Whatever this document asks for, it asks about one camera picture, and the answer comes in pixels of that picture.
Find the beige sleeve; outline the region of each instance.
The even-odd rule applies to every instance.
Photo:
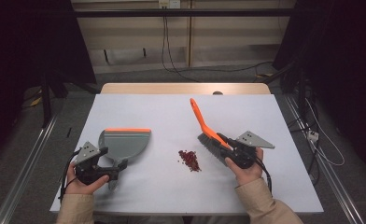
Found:
[[[65,194],[57,223],[92,224],[93,195]]]
[[[251,223],[302,223],[287,205],[273,199],[262,178],[240,186],[235,191],[247,210]]]

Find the power strip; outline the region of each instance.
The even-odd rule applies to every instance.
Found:
[[[310,130],[307,133],[307,139],[315,143],[319,139],[319,133]]]
[[[180,0],[159,0],[159,8],[180,8]]]

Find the dark background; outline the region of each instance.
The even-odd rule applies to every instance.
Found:
[[[291,18],[274,67],[297,56],[300,67],[285,74],[291,91],[303,70],[339,131],[366,162],[366,2],[299,1],[296,8],[323,10],[323,26],[305,42],[317,17]],[[95,77],[74,18],[22,13],[28,9],[72,10],[68,0],[0,1],[0,144],[8,135],[23,101],[23,92],[41,85],[41,76],[65,82],[65,74],[82,83]]]

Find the person's right hand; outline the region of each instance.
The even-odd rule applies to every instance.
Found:
[[[256,154],[262,161],[263,151],[261,148],[256,147]],[[226,157],[225,161],[227,166],[235,173],[236,181],[238,182],[239,186],[261,178],[262,169],[257,163],[253,163],[253,165],[247,169],[241,169],[230,158]]]
[[[73,162],[70,163],[69,169],[67,170],[67,183],[70,183],[66,188],[66,194],[93,194],[96,190],[101,188],[105,183],[107,183],[109,177],[108,175],[101,176],[98,180],[93,182],[90,185],[85,185],[81,183],[76,178],[75,175],[75,164]]]

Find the scattered red particles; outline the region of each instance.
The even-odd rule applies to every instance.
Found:
[[[190,171],[196,171],[196,172],[200,172],[200,166],[198,165],[198,161],[197,161],[197,155],[195,155],[195,152],[193,151],[183,151],[180,150],[179,151],[179,156],[183,159],[184,164],[186,164],[187,166],[189,166]]]

